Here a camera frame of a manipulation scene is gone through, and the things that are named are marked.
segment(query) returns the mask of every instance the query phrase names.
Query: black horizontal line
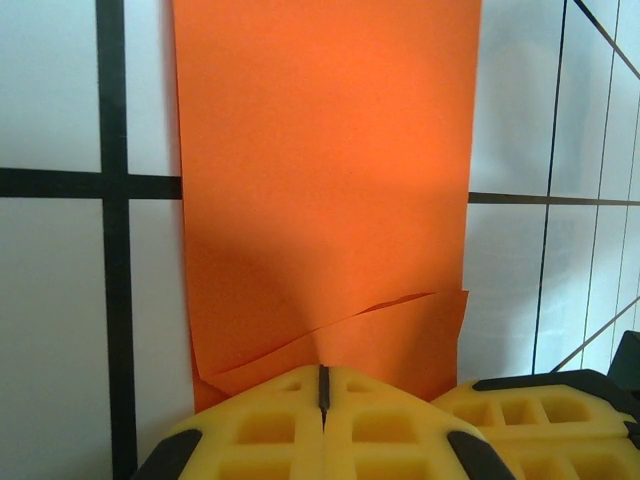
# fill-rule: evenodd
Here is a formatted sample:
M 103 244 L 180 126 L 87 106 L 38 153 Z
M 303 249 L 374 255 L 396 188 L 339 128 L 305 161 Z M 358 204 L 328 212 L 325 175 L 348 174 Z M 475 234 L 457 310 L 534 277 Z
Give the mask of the black horizontal line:
M 469 192 L 469 203 L 502 205 L 612 205 L 638 207 L 640 201 L 607 200 L 606 198 L 553 197 L 546 195 L 513 195 L 508 193 Z
M 179 200 L 180 177 L 0 168 L 0 197 Z

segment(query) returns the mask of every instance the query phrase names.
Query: black edge trim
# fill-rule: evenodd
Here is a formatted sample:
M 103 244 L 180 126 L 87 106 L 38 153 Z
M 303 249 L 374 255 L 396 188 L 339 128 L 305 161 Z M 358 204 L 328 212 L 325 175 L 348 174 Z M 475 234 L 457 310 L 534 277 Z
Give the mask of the black edge trim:
M 198 446 L 202 432 L 185 430 L 162 440 L 132 480 L 178 480 Z
M 566 385 L 581 392 L 601 398 L 620 413 L 631 415 L 640 422 L 640 403 L 628 392 L 618 388 L 606 375 L 594 370 L 575 370 L 569 372 L 523 375 L 520 377 L 492 378 L 473 384 L 477 392 L 507 390 L 528 387 L 546 387 Z
M 515 480 L 491 445 L 467 432 L 447 434 L 449 445 L 470 480 Z
M 331 386 L 329 384 L 329 367 L 320 365 L 318 369 L 318 407 L 322 412 L 322 429 L 327 422 L 327 412 L 331 408 Z

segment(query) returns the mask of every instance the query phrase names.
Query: black rubber corner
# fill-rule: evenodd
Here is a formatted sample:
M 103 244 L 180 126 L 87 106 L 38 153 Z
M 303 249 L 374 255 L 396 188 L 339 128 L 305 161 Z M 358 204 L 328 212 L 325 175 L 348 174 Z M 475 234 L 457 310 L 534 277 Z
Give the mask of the black rubber corner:
M 331 386 L 329 384 L 329 367 L 320 365 L 318 369 L 318 407 L 322 412 L 322 430 L 327 422 L 327 412 L 331 408 Z
M 640 423 L 640 402 L 629 392 L 619 388 L 606 375 L 594 370 L 575 370 L 570 372 L 524 375 L 520 377 L 492 378 L 480 380 L 473 385 L 478 392 L 507 390 L 511 388 L 546 387 L 566 385 L 594 397 L 601 398 L 620 413 L 631 415 Z
M 636 449 L 640 450 L 640 424 L 624 422 L 624 425 L 629 431 L 629 436 L 627 438 L 631 440 Z
M 202 432 L 195 429 L 165 438 L 153 449 L 132 480 L 178 480 L 201 438 Z
M 632 395 L 640 392 L 640 332 L 624 332 L 607 376 Z
M 467 432 L 447 434 L 449 445 L 470 480 L 515 480 L 491 445 Z

